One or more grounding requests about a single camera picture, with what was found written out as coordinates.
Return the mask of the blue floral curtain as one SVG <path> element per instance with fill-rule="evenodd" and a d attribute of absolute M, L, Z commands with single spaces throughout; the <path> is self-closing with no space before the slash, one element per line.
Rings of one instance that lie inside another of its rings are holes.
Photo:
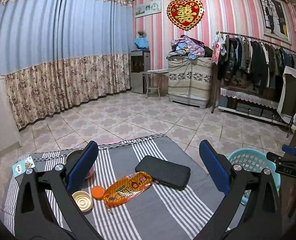
<path fill-rule="evenodd" d="M 18 128 L 130 89 L 132 0 L 0 0 L 0 76 Z"/>

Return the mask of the cabinet with patterned cover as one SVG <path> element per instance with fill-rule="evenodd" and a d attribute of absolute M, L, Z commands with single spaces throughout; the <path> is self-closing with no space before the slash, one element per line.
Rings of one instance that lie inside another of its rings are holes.
<path fill-rule="evenodd" d="M 212 89 L 211 58 L 189 60 L 177 57 L 168 61 L 168 95 L 170 102 L 205 109 Z"/>

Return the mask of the framed wedding photo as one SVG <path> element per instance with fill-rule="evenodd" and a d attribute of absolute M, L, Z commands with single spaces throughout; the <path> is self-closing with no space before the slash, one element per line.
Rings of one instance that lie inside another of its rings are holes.
<path fill-rule="evenodd" d="M 258 0 L 264 35 L 291 45 L 291 33 L 282 0 Z"/>

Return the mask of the cream plastic lid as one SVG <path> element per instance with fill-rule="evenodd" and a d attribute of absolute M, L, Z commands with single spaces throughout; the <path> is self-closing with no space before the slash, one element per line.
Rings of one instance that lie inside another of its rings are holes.
<path fill-rule="evenodd" d="M 89 212 L 93 207 L 90 194 L 85 191 L 76 191 L 72 194 L 74 201 L 82 212 Z"/>

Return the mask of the small orange cap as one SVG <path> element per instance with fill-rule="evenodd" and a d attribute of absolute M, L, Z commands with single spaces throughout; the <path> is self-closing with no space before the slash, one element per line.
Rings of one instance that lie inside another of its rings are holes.
<path fill-rule="evenodd" d="M 101 186 L 94 186 L 91 188 L 91 196 L 96 200 L 103 200 L 105 189 Z"/>

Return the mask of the grey striped table cloth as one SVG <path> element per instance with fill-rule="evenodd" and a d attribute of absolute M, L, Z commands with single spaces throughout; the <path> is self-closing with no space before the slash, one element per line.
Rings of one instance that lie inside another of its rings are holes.
<path fill-rule="evenodd" d="M 32 169 L 50 171 L 57 164 L 65 164 L 72 150 L 34 153 L 21 159 L 31 156 L 35 164 Z M 110 209 L 103 200 L 91 196 L 92 187 L 101 186 L 106 190 L 135 173 L 135 167 L 147 155 L 189 167 L 191 176 L 186 188 L 179 191 L 153 181 L 152 186 L 137 197 Z M 93 207 L 83 215 L 101 239 L 195 239 L 224 197 L 211 176 L 162 134 L 98 145 L 94 171 L 94 176 L 84 180 L 78 191 L 85 191 L 92 197 Z M 4 225 L 13 235 L 17 197 L 24 175 L 12 176 L 4 202 Z M 47 190 L 46 195 L 57 222 L 68 230 L 53 192 Z"/>

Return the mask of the dark board with white cloth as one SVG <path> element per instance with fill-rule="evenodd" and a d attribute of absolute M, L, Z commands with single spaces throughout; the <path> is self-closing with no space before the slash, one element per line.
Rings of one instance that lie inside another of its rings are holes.
<path fill-rule="evenodd" d="M 277 112 L 287 124 L 296 112 L 296 70 L 288 66 L 283 73 L 283 87 Z"/>

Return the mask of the low bench with lace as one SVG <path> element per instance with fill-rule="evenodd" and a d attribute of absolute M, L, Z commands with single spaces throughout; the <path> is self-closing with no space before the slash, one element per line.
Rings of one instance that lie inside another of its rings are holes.
<path fill-rule="evenodd" d="M 234 113 L 246 118 L 263 121 L 272 125 L 286 126 L 277 112 L 278 103 L 259 94 L 232 86 L 220 88 L 218 110 Z"/>

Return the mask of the pink hanging bag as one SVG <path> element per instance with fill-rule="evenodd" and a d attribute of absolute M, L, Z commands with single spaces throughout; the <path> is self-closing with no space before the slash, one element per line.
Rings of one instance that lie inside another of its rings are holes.
<path fill-rule="evenodd" d="M 213 54 L 212 54 L 212 58 L 211 58 L 211 62 L 214 64 L 218 64 L 219 57 L 220 57 L 220 47 L 221 47 L 220 42 L 218 42 L 218 41 L 214 42 Z"/>

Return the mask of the blue covered water bottle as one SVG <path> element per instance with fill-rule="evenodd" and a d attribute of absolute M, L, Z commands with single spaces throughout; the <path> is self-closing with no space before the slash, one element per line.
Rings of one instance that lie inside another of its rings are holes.
<path fill-rule="evenodd" d="M 146 38 L 146 32 L 144 30 L 140 30 L 137 32 L 139 35 L 135 40 L 134 40 L 134 45 L 137 50 L 149 50 L 149 42 L 148 39 Z"/>

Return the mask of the pile of folded clothes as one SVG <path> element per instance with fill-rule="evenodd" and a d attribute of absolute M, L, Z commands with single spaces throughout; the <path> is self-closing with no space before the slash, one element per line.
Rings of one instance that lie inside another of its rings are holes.
<path fill-rule="evenodd" d="M 171 41 L 171 51 L 166 58 L 169 60 L 176 57 L 186 57 L 194 60 L 198 57 L 212 57 L 212 54 L 213 50 L 202 41 L 187 35 L 181 35 L 179 38 Z"/>

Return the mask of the grey water dispenser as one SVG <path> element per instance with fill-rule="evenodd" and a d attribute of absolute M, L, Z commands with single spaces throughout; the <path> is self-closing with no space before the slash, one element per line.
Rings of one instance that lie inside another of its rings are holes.
<path fill-rule="evenodd" d="M 130 86 L 131 91 L 145 94 L 146 80 L 143 72 L 151 69 L 151 53 L 149 50 L 134 50 L 130 52 Z"/>

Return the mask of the small metal folding table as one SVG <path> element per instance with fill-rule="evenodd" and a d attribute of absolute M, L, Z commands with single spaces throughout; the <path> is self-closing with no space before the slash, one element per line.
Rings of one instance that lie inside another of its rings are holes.
<path fill-rule="evenodd" d="M 151 92 L 156 92 L 158 98 L 161 98 L 161 86 L 164 77 L 167 77 L 169 71 L 167 69 L 148 70 L 141 72 L 143 79 L 145 80 L 146 98 L 149 97 Z"/>

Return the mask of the clothes rack with garments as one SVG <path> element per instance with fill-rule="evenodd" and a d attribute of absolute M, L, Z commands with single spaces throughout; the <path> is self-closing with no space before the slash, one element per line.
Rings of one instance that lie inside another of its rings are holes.
<path fill-rule="evenodd" d="M 218 71 L 223 86 L 245 89 L 279 104 L 286 66 L 296 70 L 296 51 L 261 38 L 216 32 L 221 43 Z"/>

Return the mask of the orange snack wrapper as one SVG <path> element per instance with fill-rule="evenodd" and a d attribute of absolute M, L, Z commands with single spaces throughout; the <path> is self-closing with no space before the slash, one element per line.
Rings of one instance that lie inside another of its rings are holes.
<path fill-rule="evenodd" d="M 110 209 L 126 204 L 153 184 L 152 177 L 146 172 L 135 172 L 116 181 L 105 190 L 103 201 Z"/>

